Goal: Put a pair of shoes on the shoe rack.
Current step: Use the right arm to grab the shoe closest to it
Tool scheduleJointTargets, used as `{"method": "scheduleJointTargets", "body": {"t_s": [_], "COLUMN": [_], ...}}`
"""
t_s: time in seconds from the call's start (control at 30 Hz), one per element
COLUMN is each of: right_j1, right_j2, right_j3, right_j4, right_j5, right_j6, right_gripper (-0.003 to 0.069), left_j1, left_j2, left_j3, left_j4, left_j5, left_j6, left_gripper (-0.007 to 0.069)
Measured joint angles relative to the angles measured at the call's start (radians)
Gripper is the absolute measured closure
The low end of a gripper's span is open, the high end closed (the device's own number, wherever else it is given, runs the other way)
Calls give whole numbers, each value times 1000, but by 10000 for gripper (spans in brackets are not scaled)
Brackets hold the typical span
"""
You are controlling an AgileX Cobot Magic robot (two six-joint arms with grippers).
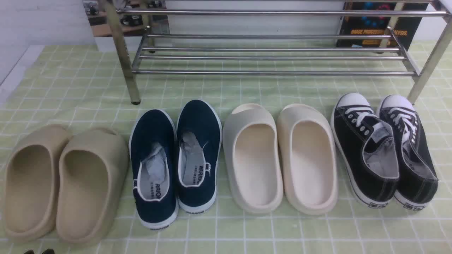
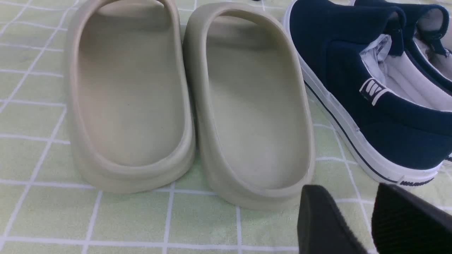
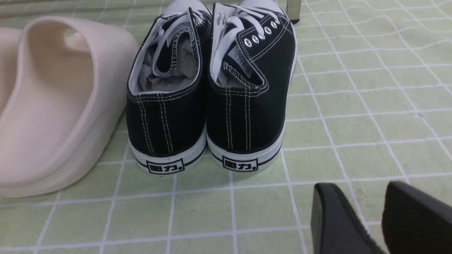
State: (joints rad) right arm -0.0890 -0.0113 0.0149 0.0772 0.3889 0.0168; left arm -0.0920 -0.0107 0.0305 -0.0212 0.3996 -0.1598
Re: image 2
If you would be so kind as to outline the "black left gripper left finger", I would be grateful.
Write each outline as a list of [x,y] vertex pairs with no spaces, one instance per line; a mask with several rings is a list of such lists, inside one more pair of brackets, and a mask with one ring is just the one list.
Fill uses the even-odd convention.
[[366,254],[326,188],[302,188],[297,224],[300,254]]

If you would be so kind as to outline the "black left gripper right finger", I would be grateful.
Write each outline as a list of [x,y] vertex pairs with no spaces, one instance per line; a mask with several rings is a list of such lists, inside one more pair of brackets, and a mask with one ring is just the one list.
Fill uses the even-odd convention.
[[380,183],[371,236],[380,254],[450,254],[452,217],[397,185]]

